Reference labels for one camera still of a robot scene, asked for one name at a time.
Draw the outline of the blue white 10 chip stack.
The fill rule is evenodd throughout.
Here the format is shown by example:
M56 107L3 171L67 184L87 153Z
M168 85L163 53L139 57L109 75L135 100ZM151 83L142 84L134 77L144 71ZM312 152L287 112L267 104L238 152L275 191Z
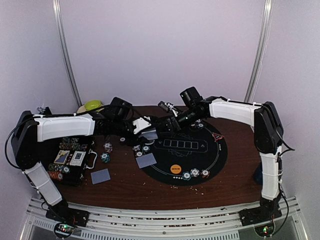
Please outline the blue white 10 chip stack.
M111 153L113 151L113 146L110 142L105 142L103 147L107 153Z

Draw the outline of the blue backed card deck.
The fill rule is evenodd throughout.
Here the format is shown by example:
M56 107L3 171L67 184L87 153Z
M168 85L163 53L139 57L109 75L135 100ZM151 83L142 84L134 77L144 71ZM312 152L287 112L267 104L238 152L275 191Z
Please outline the blue backed card deck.
M158 139L158 134L156 128L145 129L141 132L140 137L144 137L148 141Z

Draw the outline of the green blue 50 chip stack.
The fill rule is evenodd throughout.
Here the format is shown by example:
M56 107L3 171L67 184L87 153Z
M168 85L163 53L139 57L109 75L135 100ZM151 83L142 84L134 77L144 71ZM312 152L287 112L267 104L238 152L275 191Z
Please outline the green blue 50 chip stack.
M103 163L108 163L111 159L111 157L108 153L101 154L100 158Z

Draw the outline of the orange big blind button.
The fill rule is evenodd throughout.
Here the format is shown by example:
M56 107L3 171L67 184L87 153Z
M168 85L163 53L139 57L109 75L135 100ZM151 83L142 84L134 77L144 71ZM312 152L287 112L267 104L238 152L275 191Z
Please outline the orange big blind button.
M182 171L182 168L180 165L178 164L173 164L171 167L170 167L170 171L171 173L177 175L179 174L181 171Z

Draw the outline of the blue white chip bottom mat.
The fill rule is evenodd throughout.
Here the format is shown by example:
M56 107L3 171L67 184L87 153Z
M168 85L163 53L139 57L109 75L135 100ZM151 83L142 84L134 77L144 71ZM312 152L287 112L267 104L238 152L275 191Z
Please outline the blue white chip bottom mat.
M190 175L194 178L198 177L200 175L200 170L197 169L197 168L193 168L191 171L190 171Z

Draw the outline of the green chip bottom mat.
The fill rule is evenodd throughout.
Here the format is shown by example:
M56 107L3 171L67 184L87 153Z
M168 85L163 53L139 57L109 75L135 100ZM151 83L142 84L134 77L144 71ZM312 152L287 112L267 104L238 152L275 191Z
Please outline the green chip bottom mat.
M189 172L184 172L182 174L182 179L185 181L189 181L192 178L192 175Z

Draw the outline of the orange chip bottom mat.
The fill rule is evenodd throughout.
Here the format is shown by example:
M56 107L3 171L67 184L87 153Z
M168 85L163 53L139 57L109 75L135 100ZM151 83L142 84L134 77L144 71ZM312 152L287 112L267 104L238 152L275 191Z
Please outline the orange chip bottom mat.
M202 178L206 179L206 178L208 178L209 176L210 176L210 171L209 171L209 170L203 169L203 170L201 171L201 177L202 177Z

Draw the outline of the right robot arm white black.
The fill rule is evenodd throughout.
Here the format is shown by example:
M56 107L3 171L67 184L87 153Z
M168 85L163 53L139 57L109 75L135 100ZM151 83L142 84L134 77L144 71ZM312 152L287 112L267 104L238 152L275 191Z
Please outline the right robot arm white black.
M222 96L210 96L205 99L196 97L189 101L185 111L179 111L163 101L158 106L172 114L164 120L164 128L170 134L205 118L227 119L252 127L254 145L262 166L262 190L256 216L266 221L275 215L281 198L283 147L287 144L283 139L284 128L272 102L245 103Z

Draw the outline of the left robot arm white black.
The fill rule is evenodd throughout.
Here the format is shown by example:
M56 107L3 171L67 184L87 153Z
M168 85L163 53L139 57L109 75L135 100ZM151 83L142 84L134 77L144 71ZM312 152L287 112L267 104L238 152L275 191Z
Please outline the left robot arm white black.
M159 117L142 115L118 97L110 104L81 113L32 114L26 110L8 134L4 154L8 155L11 146L15 162L10 165L33 183L53 215L67 222L72 211L44 166L57 156L58 142L64 138L116 135L136 145L146 140L143 131L158 129L161 124Z

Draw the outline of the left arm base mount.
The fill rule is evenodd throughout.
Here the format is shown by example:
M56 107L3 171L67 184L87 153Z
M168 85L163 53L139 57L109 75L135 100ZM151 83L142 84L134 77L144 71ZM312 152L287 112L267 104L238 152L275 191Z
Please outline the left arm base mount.
M86 227L90 213L69 207L68 202L63 198L56 205L49 205L45 217L51 220L66 223L71 226Z

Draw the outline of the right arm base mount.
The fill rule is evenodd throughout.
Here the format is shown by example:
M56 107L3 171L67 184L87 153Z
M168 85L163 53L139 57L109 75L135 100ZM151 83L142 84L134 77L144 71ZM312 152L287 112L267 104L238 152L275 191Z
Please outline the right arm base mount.
M268 222L282 216L279 204L274 202L261 203L258 207L243 209L238 214L243 227Z

